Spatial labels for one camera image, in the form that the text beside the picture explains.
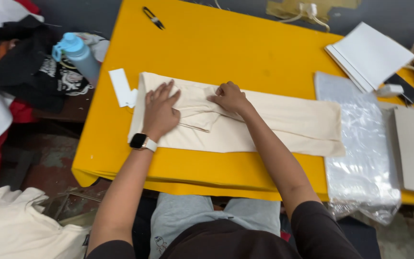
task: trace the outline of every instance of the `clear plastic sheet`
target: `clear plastic sheet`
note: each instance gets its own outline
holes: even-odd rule
[[[344,157],[325,157],[329,209],[337,217],[360,211],[389,224],[401,204],[385,119],[391,112],[378,107],[373,93],[362,94],[347,78],[317,72],[318,100],[341,105]]]

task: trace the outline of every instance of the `yellow table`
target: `yellow table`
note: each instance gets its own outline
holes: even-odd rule
[[[156,27],[148,7],[164,24]],[[342,37],[178,0],[124,0],[102,65],[72,172],[81,186],[113,179],[129,155],[132,109],[119,108],[109,70],[124,68],[131,88],[140,72],[315,99],[316,71],[345,76],[323,50]],[[414,75],[401,71],[414,85]],[[319,197],[328,200],[322,157],[295,154]],[[159,148],[145,188],[279,200],[257,153],[210,153]],[[414,204],[414,192],[402,202]]]

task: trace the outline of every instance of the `sleeve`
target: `sleeve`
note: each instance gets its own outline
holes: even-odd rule
[[[135,252],[128,242],[112,240],[96,247],[86,259],[135,259]]]
[[[292,232],[304,259],[361,259],[324,205],[305,201],[292,214]]]

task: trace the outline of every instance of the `light blue bottle cap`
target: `light blue bottle cap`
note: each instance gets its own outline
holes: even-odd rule
[[[62,57],[62,51],[68,56],[78,56],[83,53],[84,41],[74,33],[67,32],[57,45],[52,48],[52,57],[59,62]]]

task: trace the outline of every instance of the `smartwatch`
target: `smartwatch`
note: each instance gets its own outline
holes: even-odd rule
[[[156,152],[157,143],[148,138],[146,134],[136,133],[130,141],[130,147],[138,150],[147,148],[153,152]]]

